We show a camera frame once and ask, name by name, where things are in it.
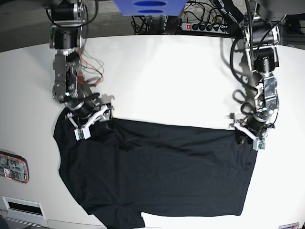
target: label sticker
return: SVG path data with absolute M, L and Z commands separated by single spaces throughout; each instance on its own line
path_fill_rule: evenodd
M 4 175 L 6 178 L 11 179 L 11 174 L 10 174 L 10 170 L 5 168 L 4 169 Z

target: wire bundle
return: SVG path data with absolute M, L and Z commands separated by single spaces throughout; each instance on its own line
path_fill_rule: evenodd
M 225 24 L 223 24 L 223 22 L 225 23 L 225 21 L 224 21 L 224 18 L 222 17 L 222 15 L 221 15 L 219 9 L 215 6 L 215 4 L 213 3 L 213 0 L 210 0 L 210 2 L 211 2 L 211 4 L 206 3 L 206 2 L 197 2 L 196 0 L 188 0 L 186 3 L 189 4 L 189 5 L 183 11 L 184 19 L 185 19 L 186 14 L 191 14 L 195 19 L 197 19 L 199 21 L 198 25 L 200 25 L 201 23 L 204 22 L 204 16 L 205 16 L 205 13 L 207 12 L 205 6 L 207 6 L 207 7 L 210 7 L 210 11 L 209 11 L 208 17 L 205 21 L 205 26 L 210 22 L 211 15 L 212 15 L 213 12 L 214 12 L 215 16 L 212 18 L 212 22 L 211 22 L 212 25 L 213 26 L 216 25 L 216 24 L 225 25 Z M 190 10 L 187 10 L 191 6 L 200 6 L 200 8 L 203 9 L 203 13 L 202 13 L 201 18 L 199 18 L 194 12 L 192 12 Z
M 101 82 L 103 82 L 103 80 L 104 80 L 103 74 L 99 71 L 101 68 L 103 69 L 103 62 L 98 60 L 98 59 L 93 58 L 92 56 L 90 56 L 87 53 L 87 51 L 84 49 L 84 55 L 87 58 L 95 60 L 100 65 L 99 68 L 96 68 L 92 64 L 85 61 L 80 52 L 79 52 L 79 55 L 80 55 L 80 58 L 81 58 L 82 69 L 84 71 L 86 71 L 87 73 L 98 73 L 100 76 L 94 76 L 94 77 L 92 77 L 88 80 L 85 80 L 85 75 L 84 74 L 78 74 L 77 75 L 78 83 L 85 84 L 85 85 L 88 85 L 88 86 L 96 86 L 96 85 L 100 84 Z
M 141 25 L 138 25 L 136 23 L 135 17 L 132 16 L 131 25 L 133 28 L 134 35 L 146 34 L 147 31 L 149 31 L 149 25 L 147 24 L 146 18 L 144 16 L 136 16 L 136 17 L 139 18 L 142 21 L 142 23 Z

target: electronic device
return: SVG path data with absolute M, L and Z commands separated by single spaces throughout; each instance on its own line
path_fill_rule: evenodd
M 284 226 L 280 226 L 278 229 L 298 229 L 300 226 L 299 223 L 288 224 Z
M 0 151 L 0 176 L 28 183 L 30 176 L 27 161 L 21 156 Z
M 264 149 L 265 139 L 270 129 L 275 127 L 275 121 L 279 111 L 278 94 L 276 90 L 277 81 L 273 75 L 274 69 L 279 67 L 279 56 L 277 45 L 279 44 L 278 24 L 285 18 L 286 14 L 300 14 L 305 12 L 304 0 L 255 0 L 255 8 L 251 9 L 249 0 L 245 0 L 247 13 L 242 22 L 242 37 L 238 37 L 233 42 L 230 56 L 230 68 L 234 77 L 243 86 L 254 92 L 252 101 L 240 101 L 241 113 L 245 115 L 243 119 L 237 119 L 233 114 L 234 123 L 232 127 L 238 133 L 237 143 L 241 144 L 245 140 L 253 141 L 254 149 Z M 120 3 L 131 3 L 128 7 L 138 10 L 136 15 L 149 15 L 147 24 L 151 27 L 153 18 L 164 15 L 168 4 L 176 0 L 163 1 L 120 1 Z M 108 123 L 112 117 L 111 104 L 102 104 L 99 94 L 93 94 L 88 85 L 79 81 L 81 75 L 81 32 L 84 26 L 92 22 L 98 14 L 98 0 L 95 0 L 96 11 L 92 19 L 85 19 L 85 0 L 7 0 L 0 2 L 0 12 L 12 12 L 26 9 L 46 8 L 47 16 L 51 22 L 50 48 L 56 49 L 57 54 L 53 63 L 55 71 L 55 84 L 53 88 L 53 99 L 64 104 L 71 112 L 67 115 L 75 126 L 75 136 L 77 140 L 90 137 L 89 126 L 95 122 Z M 170 22 L 176 25 L 177 18 L 170 18 Z M 193 24 L 185 25 L 186 29 L 193 31 L 213 31 L 220 33 L 221 28 L 213 25 Z M 237 42 L 244 39 L 244 49 L 246 52 L 249 69 L 256 77 L 251 77 L 245 83 L 239 77 L 233 67 L 233 53 Z

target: white vent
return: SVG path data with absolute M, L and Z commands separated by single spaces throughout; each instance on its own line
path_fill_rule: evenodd
M 41 203 L 2 197 L 5 207 L 8 211 L 6 218 L 23 223 L 41 225 L 45 219 Z

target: black t-shirt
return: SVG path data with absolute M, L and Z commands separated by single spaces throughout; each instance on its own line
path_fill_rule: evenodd
M 114 119 L 76 141 L 60 115 L 54 138 L 60 176 L 88 214 L 109 229 L 145 227 L 141 212 L 160 216 L 240 215 L 257 152 L 235 131 Z

